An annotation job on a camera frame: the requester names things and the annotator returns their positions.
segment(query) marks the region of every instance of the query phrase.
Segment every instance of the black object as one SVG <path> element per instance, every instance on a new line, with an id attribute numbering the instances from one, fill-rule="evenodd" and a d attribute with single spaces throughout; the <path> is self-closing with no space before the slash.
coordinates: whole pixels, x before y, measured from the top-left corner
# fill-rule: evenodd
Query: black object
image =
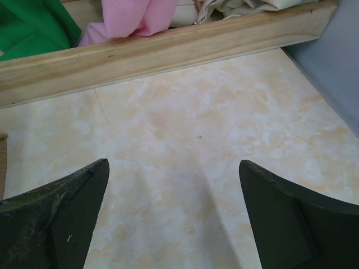
<path id="1" fill-rule="evenodd" d="M 359 206 L 248 160 L 240 179 L 263 269 L 359 268 Z"/>
<path id="2" fill-rule="evenodd" d="M 101 159 L 0 201 L 0 268 L 83 268 L 108 176 Z"/>

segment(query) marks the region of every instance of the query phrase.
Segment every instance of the marble tabletop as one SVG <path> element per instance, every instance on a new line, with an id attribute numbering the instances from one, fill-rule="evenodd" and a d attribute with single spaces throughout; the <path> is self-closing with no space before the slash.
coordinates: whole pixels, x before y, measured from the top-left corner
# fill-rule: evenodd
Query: marble tabletop
<path id="1" fill-rule="evenodd" d="M 260 269 L 244 159 L 359 204 L 359 140 L 280 49 L 2 109 L 0 131 L 5 198 L 109 159 L 85 269 Z"/>

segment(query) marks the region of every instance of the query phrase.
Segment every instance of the woven basket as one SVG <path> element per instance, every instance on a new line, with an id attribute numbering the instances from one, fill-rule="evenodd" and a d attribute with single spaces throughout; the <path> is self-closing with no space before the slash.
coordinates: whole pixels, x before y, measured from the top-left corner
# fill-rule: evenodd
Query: woven basket
<path id="1" fill-rule="evenodd" d="M 6 159 L 7 159 L 6 139 L 7 139 L 7 134 L 0 133 L 0 200 L 2 200 L 5 190 Z"/>

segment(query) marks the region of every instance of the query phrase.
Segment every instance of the beige cloth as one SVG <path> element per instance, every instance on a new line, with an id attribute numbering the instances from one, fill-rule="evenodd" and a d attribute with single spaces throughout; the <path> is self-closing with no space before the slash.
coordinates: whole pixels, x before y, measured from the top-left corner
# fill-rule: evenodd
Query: beige cloth
<path id="1" fill-rule="evenodd" d="M 179 0 L 169 27 L 184 27 L 192 25 L 198 17 L 196 0 Z"/>
<path id="2" fill-rule="evenodd" d="M 200 12 L 197 23 L 213 21 L 215 10 L 223 17 L 244 16 L 262 11 L 278 11 L 288 7 L 305 3 L 314 3 L 319 0 L 198 0 Z"/>
<path id="3" fill-rule="evenodd" d="M 7 134 L 0 133 L 0 200 L 4 197 L 5 177 L 6 177 L 6 159 L 7 159 Z"/>

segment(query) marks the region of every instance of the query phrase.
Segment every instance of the gray wall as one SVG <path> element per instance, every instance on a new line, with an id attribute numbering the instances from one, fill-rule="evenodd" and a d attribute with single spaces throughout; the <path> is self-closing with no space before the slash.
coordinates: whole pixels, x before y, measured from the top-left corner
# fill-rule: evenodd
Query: gray wall
<path id="1" fill-rule="evenodd" d="M 341 0 L 323 36 L 286 52 L 359 136 L 359 0 Z"/>

